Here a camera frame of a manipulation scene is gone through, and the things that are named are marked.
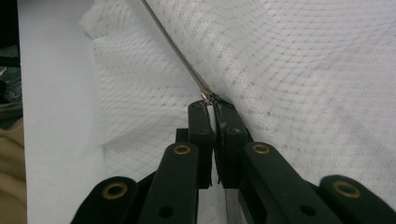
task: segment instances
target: white table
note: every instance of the white table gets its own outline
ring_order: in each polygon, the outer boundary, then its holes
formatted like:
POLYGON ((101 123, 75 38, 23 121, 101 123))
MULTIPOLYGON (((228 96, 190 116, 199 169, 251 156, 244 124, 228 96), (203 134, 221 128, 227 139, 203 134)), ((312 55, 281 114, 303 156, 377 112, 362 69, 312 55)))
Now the white table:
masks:
POLYGON ((92 2, 19 1, 30 224, 69 223, 104 179, 92 42, 78 24, 92 2))

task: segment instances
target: white mesh fabric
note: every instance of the white mesh fabric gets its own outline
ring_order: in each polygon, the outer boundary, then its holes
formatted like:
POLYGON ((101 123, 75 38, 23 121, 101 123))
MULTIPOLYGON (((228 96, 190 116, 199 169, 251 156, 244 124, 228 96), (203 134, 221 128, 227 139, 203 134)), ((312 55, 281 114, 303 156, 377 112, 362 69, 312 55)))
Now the white mesh fabric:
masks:
MULTIPOLYGON (((347 175, 396 207, 394 1, 148 2, 256 141, 308 181, 347 175)), ((82 23, 108 174, 139 179, 187 127, 198 89, 139 0, 97 1, 82 23)))

